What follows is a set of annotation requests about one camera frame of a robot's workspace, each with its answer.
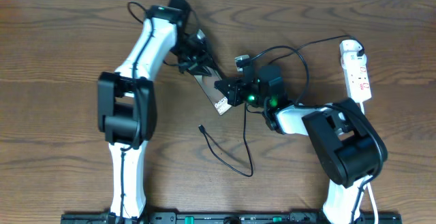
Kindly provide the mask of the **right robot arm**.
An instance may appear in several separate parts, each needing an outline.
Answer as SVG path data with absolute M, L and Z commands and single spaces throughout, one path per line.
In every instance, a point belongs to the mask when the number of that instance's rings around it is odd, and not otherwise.
M 291 100 L 276 65 L 215 82 L 231 106 L 262 109 L 266 125 L 284 135 L 305 135 L 330 179 L 322 214 L 329 223 L 356 223 L 362 195 L 380 174 L 387 149 L 358 105 L 350 98 L 309 106 Z

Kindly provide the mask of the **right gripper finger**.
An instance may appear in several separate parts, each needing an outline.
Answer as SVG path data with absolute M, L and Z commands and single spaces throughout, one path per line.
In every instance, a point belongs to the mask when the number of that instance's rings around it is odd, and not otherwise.
M 227 93 L 226 98 L 228 100 L 228 104 L 234 107 L 239 106 L 245 101 L 244 97 L 240 93 Z
M 215 81 L 214 87 L 227 98 L 241 98 L 240 88 L 242 84 L 242 78 L 225 78 Z

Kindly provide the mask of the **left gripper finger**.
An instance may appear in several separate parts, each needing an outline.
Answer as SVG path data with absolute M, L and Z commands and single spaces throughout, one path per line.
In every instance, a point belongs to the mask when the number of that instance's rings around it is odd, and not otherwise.
M 193 65 L 189 68 L 189 73 L 192 76 L 212 76 L 211 71 L 207 66 L 203 65 Z
M 223 77 L 223 72 L 220 70 L 218 64 L 215 62 L 213 54 L 209 52 L 205 52 L 204 70 L 205 76 L 217 76 L 219 78 Z

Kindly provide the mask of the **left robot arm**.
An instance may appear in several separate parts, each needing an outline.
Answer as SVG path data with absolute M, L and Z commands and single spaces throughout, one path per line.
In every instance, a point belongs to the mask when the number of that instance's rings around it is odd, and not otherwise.
M 203 32 L 187 33 L 194 13 L 186 0 L 152 5 L 139 19 L 142 32 L 126 60 L 97 82 L 98 129 L 112 155 L 114 195 L 108 223 L 139 223 L 146 207 L 144 156 L 157 125 L 154 81 L 172 53 L 181 73 L 211 77 L 217 73 Z

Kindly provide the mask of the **Galaxy smartphone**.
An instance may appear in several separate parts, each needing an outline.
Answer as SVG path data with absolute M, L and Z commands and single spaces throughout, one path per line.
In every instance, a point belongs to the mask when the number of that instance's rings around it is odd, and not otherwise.
M 221 76 L 217 71 L 210 67 L 208 67 L 208 70 L 210 71 L 211 76 L 195 75 L 194 78 L 219 115 L 223 115 L 231 108 L 231 105 L 228 104 L 228 99 L 215 88 L 215 81 L 220 81 Z

